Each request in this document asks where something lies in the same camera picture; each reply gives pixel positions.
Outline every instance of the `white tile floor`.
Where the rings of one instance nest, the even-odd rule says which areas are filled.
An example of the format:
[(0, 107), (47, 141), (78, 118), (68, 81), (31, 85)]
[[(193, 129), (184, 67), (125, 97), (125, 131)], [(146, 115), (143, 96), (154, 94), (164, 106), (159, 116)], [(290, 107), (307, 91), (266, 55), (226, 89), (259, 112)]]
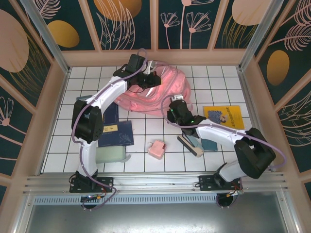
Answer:
[[(248, 110), (235, 67), (177, 66), (191, 86), (192, 113), (203, 115), (203, 106), (239, 105), (246, 129), (251, 127)], [(117, 67), (74, 67), (58, 113), (56, 126), (42, 172), (75, 172), (78, 165), (78, 147), (71, 142), (71, 118), (76, 97), (93, 95), (110, 79)], [(218, 152), (205, 151), (196, 158), (177, 141), (181, 130), (163, 118), (128, 112), (119, 108), (119, 119), (131, 120), (134, 145), (126, 148), (132, 158), (126, 163), (98, 164), (99, 172), (163, 172), (215, 171), (224, 162), (236, 158), (235, 152), (218, 145)], [(162, 160), (147, 153), (148, 142), (165, 141), (167, 150)]]

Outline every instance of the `yellow label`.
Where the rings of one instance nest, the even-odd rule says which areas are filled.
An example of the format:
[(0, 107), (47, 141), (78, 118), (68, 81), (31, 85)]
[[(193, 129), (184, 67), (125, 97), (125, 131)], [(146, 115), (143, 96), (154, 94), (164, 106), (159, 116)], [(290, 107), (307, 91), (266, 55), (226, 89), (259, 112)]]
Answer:
[(230, 128), (243, 130), (240, 106), (204, 106), (204, 116), (211, 121)]
[(103, 133), (113, 132), (113, 131), (118, 131), (118, 125), (104, 126), (104, 131), (103, 131)]

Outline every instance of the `pink box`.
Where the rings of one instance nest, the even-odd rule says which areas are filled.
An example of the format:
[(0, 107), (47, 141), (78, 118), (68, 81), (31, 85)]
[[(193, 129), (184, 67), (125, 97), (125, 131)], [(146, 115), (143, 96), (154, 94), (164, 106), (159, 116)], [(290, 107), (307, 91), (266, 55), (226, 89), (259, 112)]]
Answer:
[(166, 150), (166, 144), (159, 140), (156, 140), (148, 149), (148, 153), (156, 159), (162, 159)]

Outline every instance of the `yellow book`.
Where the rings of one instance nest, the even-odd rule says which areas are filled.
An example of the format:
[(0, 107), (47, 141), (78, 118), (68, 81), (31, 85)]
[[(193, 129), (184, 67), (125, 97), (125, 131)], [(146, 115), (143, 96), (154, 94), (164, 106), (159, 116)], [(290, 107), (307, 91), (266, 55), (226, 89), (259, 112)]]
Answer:
[(211, 121), (237, 130), (243, 130), (240, 106), (204, 106), (204, 116)]

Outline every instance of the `pink bag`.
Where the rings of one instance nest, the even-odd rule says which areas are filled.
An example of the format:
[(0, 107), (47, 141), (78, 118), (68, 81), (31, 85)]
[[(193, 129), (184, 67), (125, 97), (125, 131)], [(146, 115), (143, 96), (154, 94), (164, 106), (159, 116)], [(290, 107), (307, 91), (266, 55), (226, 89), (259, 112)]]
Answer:
[[(190, 85), (181, 70), (171, 66), (159, 66), (155, 70), (162, 78), (162, 85), (144, 91), (137, 85), (132, 86), (116, 98), (115, 103), (128, 111), (161, 117), (161, 102), (166, 96), (182, 94), (186, 103), (190, 102)], [(165, 113), (170, 103), (170, 98), (167, 98), (163, 104)]]

